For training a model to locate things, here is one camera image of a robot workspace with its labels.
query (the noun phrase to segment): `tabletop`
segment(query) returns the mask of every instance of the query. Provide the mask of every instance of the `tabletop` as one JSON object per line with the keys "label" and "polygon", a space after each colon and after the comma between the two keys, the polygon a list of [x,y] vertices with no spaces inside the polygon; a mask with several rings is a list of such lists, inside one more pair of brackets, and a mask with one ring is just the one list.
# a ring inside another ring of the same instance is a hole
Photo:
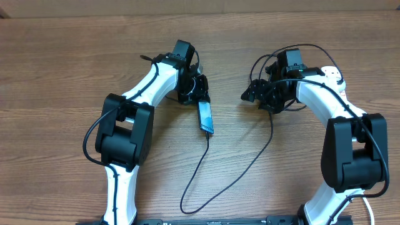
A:
{"label": "tabletop", "polygon": [[[391,185],[370,203],[378,224],[398,224],[399,23],[399,11],[0,20],[0,224],[74,224],[104,214],[106,174],[84,157],[83,137],[109,93],[132,89],[148,73],[150,64],[139,55],[171,52],[178,39],[199,52],[215,130],[186,194],[186,210],[234,181],[269,138],[267,112],[240,99],[256,59],[284,46],[311,43],[325,48],[342,69],[348,99],[387,120]],[[301,53],[310,67],[331,65],[316,48],[302,47]],[[179,201],[206,138],[198,128],[196,106],[163,99],[155,112],[151,151],[137,179],[139,219],[295,214],[323,181],[325,129],[308,108],[276,114],[273,120],[272,143],[247,174],[202,211],[186,216]],[[100,158],[94,137],[89,149]],[[355,224],[369,224],[359,199],[343,214],[352,215]]]}

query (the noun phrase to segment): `wood grain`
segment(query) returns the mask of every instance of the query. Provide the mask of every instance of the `wood grain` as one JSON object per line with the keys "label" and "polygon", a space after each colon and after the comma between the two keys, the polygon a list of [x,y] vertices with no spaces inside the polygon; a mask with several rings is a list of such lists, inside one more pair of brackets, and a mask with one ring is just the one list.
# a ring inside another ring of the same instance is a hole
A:
{"label": "wood grain", "polygon": [[[83,136],[107,94],[131,89],[147,74],[149,63],[139,55],[172,51],[177,39],[199,51],[216,131],[185,209],[196,209],[235,180],[268,140],[266,112],[240,100],[255,60],[283,46],[314,43],[340,65],[349,100],[387,119],[391,187],[371,206],[377,224],[398,224],[399,22],[396,11],[0,21],[0,224],[74,224],[103,215],[105,172],[83,156]],[[309,47],[302,48],[302,57],[309,66],[331,64]],[[273,118],[274,139],[248,173],[201,212],[184,216],[179,200],[206,140],[195,106],[163,99],[156,109],[152,149],[139,172],[139,217],[294,214],[323,180],[324,128],[308,109]],[[93,143],[92,137],[91,154],[98,158]],[[345,213],[356,224],[368,224],[361,201]]]}
{"label": "wood grain", "polygon": [[11,18],[395,10],[400,0],[0,0]]}

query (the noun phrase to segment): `robotic arm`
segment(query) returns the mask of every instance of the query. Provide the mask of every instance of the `robotic arm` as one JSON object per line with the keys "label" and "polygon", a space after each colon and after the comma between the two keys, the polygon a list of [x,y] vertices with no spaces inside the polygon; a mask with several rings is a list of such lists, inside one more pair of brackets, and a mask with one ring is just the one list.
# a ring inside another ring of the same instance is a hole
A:
{"label": "robotic arm", "polygon": [[[105,99],[102,115],[108,115],[99,123],[95,147],[107,165],[108,202],[102,221],[95,224],[134,224],[136,178],[150,150],[154,108],[169,91],[178,92],[181,104],[197,104],[200,129],[214,133],[208,82],[199,62],[191,65],[194,53],[190,43],[178,40],[172,53],[150,59],[151,70],[136,87]],[[133,128],[119,127],[116,121],[133,123]]]}
{"label": "robotic arm", "polygon": [[[242,100],[253,102],[258,99],[259,108],[277,114],[284,110],[286,101],[295,99],[308,106],[326,128],[321,158],[324,182],[314,197],[299,208],[297,216],[268,216],[268,225],[349,224],[351,218],[338,220],[339,214],[349,203],[342,207],[341,204],[348,196],[363,194],[364,190],[384,181],[385,174],[381,158],[367,139],[365,131],[336,97],[323,87],[332,89],[356,116],[362,118],[376,140],[383,160],[388,164],[385,119],[380,114],[366,114],[352,105],[347,100],[346,83],[341,81],[338,69],[332,66],[322,69],[306,67],[299,49],[280,52],[277,61],[267,67],[266,72],[270,74],[270,81],[253,80],[241,96]],[[353,151],[354,141],[365,143],[365,147]]]}

